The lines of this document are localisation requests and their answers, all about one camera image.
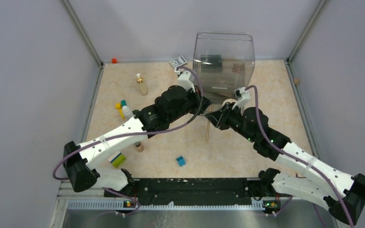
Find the thin wooden makeup brush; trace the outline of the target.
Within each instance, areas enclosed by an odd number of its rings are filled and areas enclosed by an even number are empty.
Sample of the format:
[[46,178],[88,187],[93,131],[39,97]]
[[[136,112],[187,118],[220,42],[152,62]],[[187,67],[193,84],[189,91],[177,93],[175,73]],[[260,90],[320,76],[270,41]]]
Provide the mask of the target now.
[[[209,110],[208,113],[210,113],[212,111],[212,105],[209,106]],[[207,143],[209,141],[209,134],[210,134],[210,121],[207,120],[207,125],[206,125],[206,137],[205,137],[205,142]]]

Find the clear pump bottle gold collar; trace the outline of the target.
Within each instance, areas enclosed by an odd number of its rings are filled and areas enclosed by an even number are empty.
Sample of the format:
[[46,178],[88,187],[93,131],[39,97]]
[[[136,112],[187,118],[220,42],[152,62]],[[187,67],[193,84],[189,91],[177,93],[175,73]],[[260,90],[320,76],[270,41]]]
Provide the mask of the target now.
[[148,88],[147,88],[143,78],[141,77],[141,74],[137,73],[136,77],[137,77],[137,84],[138,84],[140,94],[143,96],[148,95]]

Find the clear acrylic makeup organizer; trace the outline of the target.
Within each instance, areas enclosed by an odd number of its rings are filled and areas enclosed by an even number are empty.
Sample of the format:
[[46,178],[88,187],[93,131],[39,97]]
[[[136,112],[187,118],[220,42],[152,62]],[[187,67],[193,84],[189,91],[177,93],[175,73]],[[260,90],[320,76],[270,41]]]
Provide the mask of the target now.
[[253,36],[244,32],[201,31],[196,35],[193,70],[212,105],[235,98],[255,69]]

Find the blue toy brick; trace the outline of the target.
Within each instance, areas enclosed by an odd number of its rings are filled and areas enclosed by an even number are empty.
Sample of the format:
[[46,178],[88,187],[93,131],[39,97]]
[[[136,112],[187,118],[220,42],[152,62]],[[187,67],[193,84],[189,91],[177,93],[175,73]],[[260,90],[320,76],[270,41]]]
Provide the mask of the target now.
[[182,157],[182,156],[180,156],[180,157],[176,158],[176,161],[177,161],[177,163],[178,163],[178,165],[179,165],[180,167],[182,167],[182,166],[184,166],[184,165],[186,164],[185,158],[184,158],[184,157]]

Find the foundation bottle black cap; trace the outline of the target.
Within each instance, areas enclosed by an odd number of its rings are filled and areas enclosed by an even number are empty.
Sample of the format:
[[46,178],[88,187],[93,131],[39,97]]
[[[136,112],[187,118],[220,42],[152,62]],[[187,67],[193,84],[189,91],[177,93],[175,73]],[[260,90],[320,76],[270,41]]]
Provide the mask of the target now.
[[138,152],[143,152],[144,151],[144,146],[141,142],[136,142],[134,144],[135,146],[135,149],[138,151]]

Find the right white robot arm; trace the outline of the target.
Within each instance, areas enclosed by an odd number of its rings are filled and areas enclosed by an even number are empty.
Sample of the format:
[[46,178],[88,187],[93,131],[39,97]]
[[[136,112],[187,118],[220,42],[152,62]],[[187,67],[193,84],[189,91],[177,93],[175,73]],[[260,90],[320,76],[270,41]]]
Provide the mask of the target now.
[[286,165],[305,177],[290,177],[268,168],[260,173],[260,191],[292,195],[326,209],[335,219],[356,225],[365,206],[365,175],[351,175],[333,168],[296,145],[289,137],[269,127],[269,118],[255,107],[241,111],[233,104],[205,117],[220,130],[232,129],[253,143],[263,157]]

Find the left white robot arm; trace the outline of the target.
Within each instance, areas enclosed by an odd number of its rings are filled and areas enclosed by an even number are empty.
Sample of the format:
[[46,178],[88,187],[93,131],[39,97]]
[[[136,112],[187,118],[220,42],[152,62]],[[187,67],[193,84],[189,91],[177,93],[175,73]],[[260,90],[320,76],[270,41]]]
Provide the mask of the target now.
[[121,150],[153,137],[169,132],[170,124],[192,114],[192,118],[204,113],[211,104],[197,87],[185,89],[173,85],[154,101],[154,104],[135,111],[121,126],[88,142],[64,147],[63,167],[74,192],[90,188],[110,188],[121,196],[133,192],[133,178],[125,169],[104,169],[100,165],[111,156],[121,157]]

